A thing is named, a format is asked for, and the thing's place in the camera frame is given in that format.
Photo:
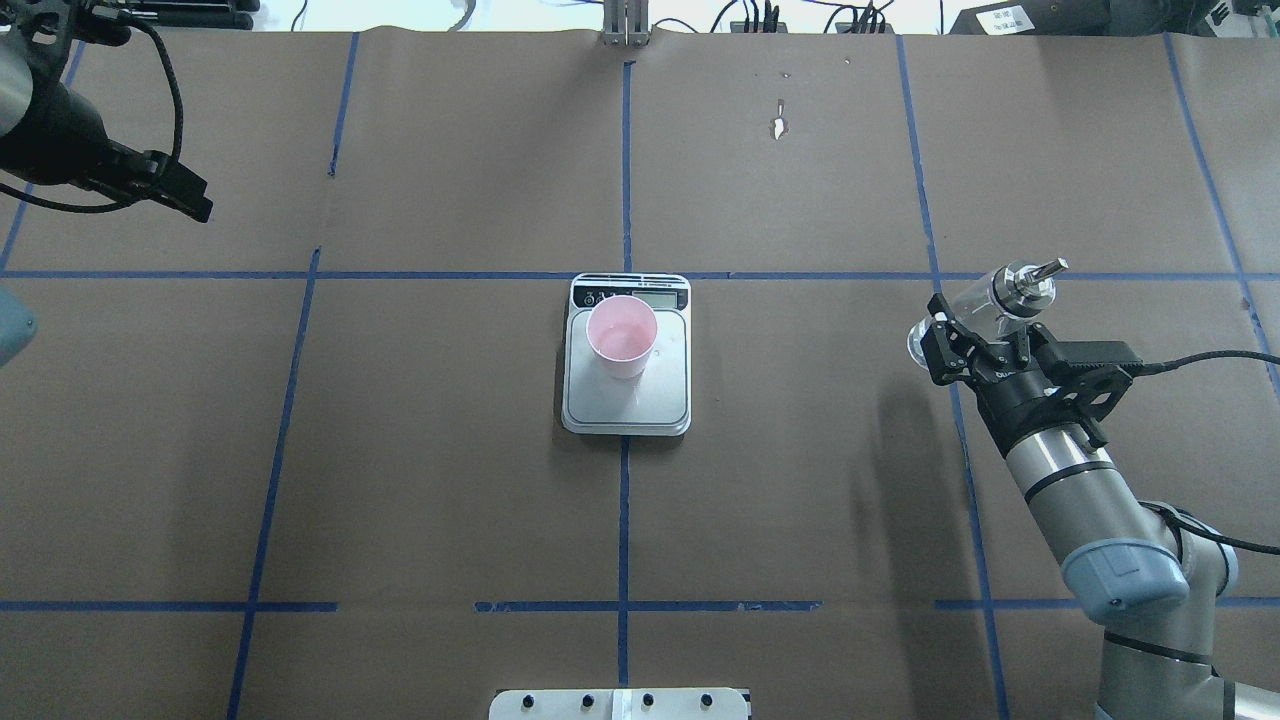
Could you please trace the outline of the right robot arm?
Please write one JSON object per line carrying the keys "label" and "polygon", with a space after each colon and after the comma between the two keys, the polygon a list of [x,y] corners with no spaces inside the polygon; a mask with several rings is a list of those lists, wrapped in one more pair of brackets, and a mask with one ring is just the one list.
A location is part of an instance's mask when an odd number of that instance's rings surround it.
{"label": "right robot arm", "polygon": [[1121,341],[1062,341],[1016,319],[989,340],[936,293],[916,352],[938,386],[965,384],[1065,587],[1103,632],[1097,719],[1275,719],[1277,693],[1222,676],[1215,614],[1240,575],[1238,550],[1165,502],[1138,500],[1101,421],[1146,363]]}

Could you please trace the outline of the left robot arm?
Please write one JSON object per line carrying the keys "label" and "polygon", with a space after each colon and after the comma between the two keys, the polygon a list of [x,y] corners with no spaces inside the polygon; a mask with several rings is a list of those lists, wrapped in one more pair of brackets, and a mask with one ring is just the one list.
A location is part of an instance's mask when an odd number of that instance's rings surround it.
{"label": "left robot arm", "polygon": [[[184,105],[159,32],[136,14],[97,12],[91,1],[3,3],[3,172],[33,186],[69,184],[108,199],[58,202],[9,184],[3,195],[68,214],[106,214],[152,201],[205,223],[207,182],[180,163]],[[155,46],[174,126],[169,151],[140,151],[110,138],[100,111],[63,79],[74,41],[122,46],[138,31]]]}

